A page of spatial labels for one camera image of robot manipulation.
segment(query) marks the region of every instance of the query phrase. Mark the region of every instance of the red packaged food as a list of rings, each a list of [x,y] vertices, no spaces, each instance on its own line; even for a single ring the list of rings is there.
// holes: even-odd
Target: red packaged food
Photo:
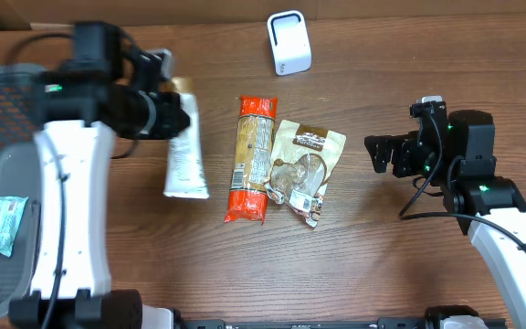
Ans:
[[[245,218],[265,221],[273,126],[278,99],[241,96],[237,147],[225,222]]]

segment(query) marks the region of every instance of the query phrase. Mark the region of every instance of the brown snack bag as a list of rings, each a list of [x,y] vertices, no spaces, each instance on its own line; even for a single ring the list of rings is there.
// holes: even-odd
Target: brown snack bag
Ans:
[[[286,203],[315,228],[326,184],[346,136],[284,120],[275,135],[265,187],[269,198]]]

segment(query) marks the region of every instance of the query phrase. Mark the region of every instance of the pasta package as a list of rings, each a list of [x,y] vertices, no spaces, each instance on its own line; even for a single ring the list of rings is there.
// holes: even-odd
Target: pasta package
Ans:
[[[239,218],[265,222],[265,180],[271,164],[277,106],[277,98],[241,96],[226,223]]]
[[[286,203],[315,228],[332,169],[346,136],[284,120],[275,136],[265,188],[269,198]]]

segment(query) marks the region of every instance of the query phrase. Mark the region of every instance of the gray basket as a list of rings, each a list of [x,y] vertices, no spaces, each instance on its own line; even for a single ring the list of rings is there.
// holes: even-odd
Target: gray basket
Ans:
[[[0,318],[9,301],[28,292],[36,264],[39,231],[40,170],[27,118],[28,78],[45,70],[32,64],[13,69],[13,79],[0,67],[0,196],[29,197],[11,257],[0,254]]]

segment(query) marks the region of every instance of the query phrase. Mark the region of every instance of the snack wrapper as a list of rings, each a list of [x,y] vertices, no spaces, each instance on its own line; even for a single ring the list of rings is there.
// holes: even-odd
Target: snack wrapper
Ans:
[[[269,198],[286,203],[315,228],[328,178],[345,143],[346,136],[341,133],[282,121],[265,183]]]
[[[11,257],[27,197],[0,196],[0,253]]]
[[[239,218],[265,222],[265,180],[271,162],[278,99],[241,96],[237,146],[225,222]]]

